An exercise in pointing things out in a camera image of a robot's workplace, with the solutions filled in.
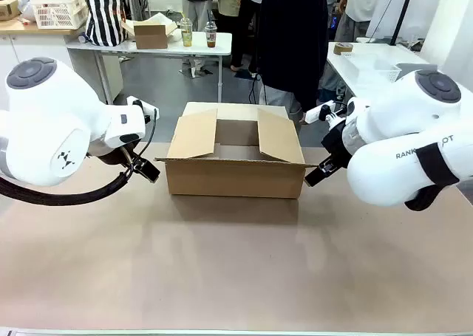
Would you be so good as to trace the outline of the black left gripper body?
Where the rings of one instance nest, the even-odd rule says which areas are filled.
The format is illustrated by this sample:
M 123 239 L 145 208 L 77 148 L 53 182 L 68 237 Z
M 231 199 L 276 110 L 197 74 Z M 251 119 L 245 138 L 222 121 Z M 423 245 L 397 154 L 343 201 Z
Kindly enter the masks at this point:
M 137 156 L 134 149 L 138 143 L 139 141 L 135 140 L 122 145 L 120 148 L 110 148 L 104 142 L 96 140 L 89 144 L 86 155 L 88 157 L 97 157 L 107 165 L 129 166 Z

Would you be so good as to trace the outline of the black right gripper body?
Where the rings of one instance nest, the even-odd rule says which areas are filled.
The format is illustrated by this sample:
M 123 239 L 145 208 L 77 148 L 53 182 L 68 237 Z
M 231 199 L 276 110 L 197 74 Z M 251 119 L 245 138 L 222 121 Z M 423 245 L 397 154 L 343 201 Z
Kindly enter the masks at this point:
M 323 170 L 338 170 L 347 168 L 351 159 L 351 154 L 345 148 L 342 140 L 342 133 L 345 127 L 345 119 L 334 125 L 324 136 L 321 144 L 330 156 L 321 163 Z

